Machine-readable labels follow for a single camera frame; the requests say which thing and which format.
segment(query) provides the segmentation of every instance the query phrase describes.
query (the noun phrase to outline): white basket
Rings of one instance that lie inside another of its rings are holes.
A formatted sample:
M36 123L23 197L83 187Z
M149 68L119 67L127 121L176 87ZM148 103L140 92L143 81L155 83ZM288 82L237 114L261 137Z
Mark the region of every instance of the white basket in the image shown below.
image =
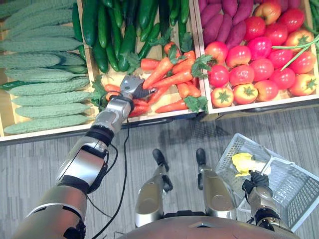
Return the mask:
M319 178L237 133L219 160L216 173L231 188L236 207L242 212L250 213L245 193L241 189L245 179L250 180L250 176L235 177L238 171L231 158L244 152L254 155L256 161L266 164L262 173L271 167L269 187L273 190L280 217L293 232L296 231L319 203Z

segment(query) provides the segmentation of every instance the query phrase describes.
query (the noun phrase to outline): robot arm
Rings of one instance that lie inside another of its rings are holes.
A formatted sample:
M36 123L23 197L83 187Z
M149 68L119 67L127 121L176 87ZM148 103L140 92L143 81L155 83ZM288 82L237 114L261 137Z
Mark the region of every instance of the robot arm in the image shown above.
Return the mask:
M80 138L61 166L56 185L19 225L13 239L83 239L87 195L95 191L106 175L104 161L114 135L133 110L133 98L151 91L142 89L143 80L126 76L121 95L111 98L91 128Z

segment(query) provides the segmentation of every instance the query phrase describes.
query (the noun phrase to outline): floor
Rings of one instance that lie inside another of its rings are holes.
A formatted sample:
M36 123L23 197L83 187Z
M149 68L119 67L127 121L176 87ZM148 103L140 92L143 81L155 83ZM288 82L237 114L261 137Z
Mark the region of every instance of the floor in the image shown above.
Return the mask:
M138 190L156 168L152 159L154 148L162 150L169 161L169 176L174 185L174 190L164 198L165 212L204 210L203 195L197 189L195 152L204 148L208 163L215 167L237 132L319 175L319 107L216 122L177 120L133 128L128 141L128 183L122 208L102 236L118 238L135 228L133 212ZM127 130L123 130L116 135L113 143L120 151L118 163L91 195L92 201L108 215L113 215L120 199L126 134ZM76 136L0 146L0 238L10 238L42 194L54 185L59 166L78 139ZM85 220L87 238L108 220L89 204ZM318 238L318 221L317 207L296 234L302 239Z

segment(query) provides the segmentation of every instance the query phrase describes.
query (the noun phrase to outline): red tomato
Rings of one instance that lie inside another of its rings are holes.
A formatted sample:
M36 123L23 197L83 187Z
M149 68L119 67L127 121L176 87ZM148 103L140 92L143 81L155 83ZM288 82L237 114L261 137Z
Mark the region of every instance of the red tomato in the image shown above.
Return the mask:
M255 72L254 81L263 81L268 79L275 70L273 63L267 58L255 60L250 63L250 66Z
M287 26L288 32L296 31L305 21L305 14L298 8L287 10L278 20Z
M250 104L258 96L258 91L253 84L238 85L234 88L234 100L240 104Z
M316 77L312 74L300 74L289 91L295 96L310 95L316 89Z
M252 60L267 58L272 47L271 40L265 36L260 36L251 40L248 42L247 46L250 49Z
M211 71L208 71L208 80L212 86L222 87L229 82L229 72L222 65L214 65Z
M248 65L237 66L229 74L230 83L233 86L252 83L254 78L254 69Z
M278 86L273 81L259 81L255 84L258 90L258 101L271 101L278 94Z
M293 51L291 49L280 49L272 51L268 59L271 60L275 69L283 67L293 57Z
M296 74L308 73L314 68L316 60L317 58L315 55L310 51L305 51L289 65L289 68Z
M281 71L281 69L277 69L274 71L269 80L275 82L278 86L278 89L284 90L294 84L296 75L294 71L289 68L285 68L283 71Z
M245 20L246 34L244 39L250 41L258 36L262 36L266 30L265 21L259 16L251 16Z
M206 46L205 54L213 56L213 64L223 64L228 54L228 48L224 42L214 41Z
M247 46L235 46L228 52L226 64L229 67L248 64L251 59L251 52Z
M254 16L260 16L265 20L266 25L274 23L280 16L281 6L276 1L269 1L259 5Z
M313 41L314 35L307 30L298 30L289 34L287 41L285 42L286 46L298 46L302 44L307 44ZM292 49L293 52L300 51L301 48Z
M266 27L265 35L271 40L273 46L280 46L288 37L286 25L281 23L273 23Z
M231 89L227 87L215 88L210 96L213 105L217 108L231 106L234 101L234 94Z

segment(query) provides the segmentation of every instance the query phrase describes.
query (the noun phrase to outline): black wire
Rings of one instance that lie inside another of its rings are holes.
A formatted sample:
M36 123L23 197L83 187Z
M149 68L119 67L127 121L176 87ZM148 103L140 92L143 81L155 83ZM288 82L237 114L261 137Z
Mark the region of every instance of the black wire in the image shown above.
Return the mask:
M108 223L94 237L92 237L92 239L96 239L100 234L102 234L105 231L105 229L112 223L112 221L115 219L115 217L117 216L117 214L120 211L120 208L121 208L121 205L122 205L122 202L123 202L123 198L124 198L126 179L127 179L127 176L128 176L128 166L127 166L127 156L126 156L126 142L128 141L129 137L130 137L130 128L128 127L128 135L127 135L127 137L126 137L126 139L124 141L124 162L125 162L124 168L125 168L125 175L124 175L124 182L123 182L123 189L122 189L121 199L120 199L118 208L116 209L114 215L108 221Z
M118 159L118 155L119 155L118 149L117 149L114 145L112 145L111 143L110 143L110 145L113 147L113 149L115 149L115 151L116 151L116 156L115 156L115 159L114 159L112 165L111 165L111 166L108 168L108 170L106 171L106 174L108 174L108 173L111 171L111 169L112 169L113 166L115 165L115 163L116 163L116 161L117 161L117 159Z
M101 209L99 209L97 206L95 206L95 204L92 202L92 200L89 198L89 196L86 196L86 198L90 201L90 203L92 204L92 206L98 210L100 213L102 213L104 216L107 216L108 218L112 218L110 215L107 215L105 212L103 212Z

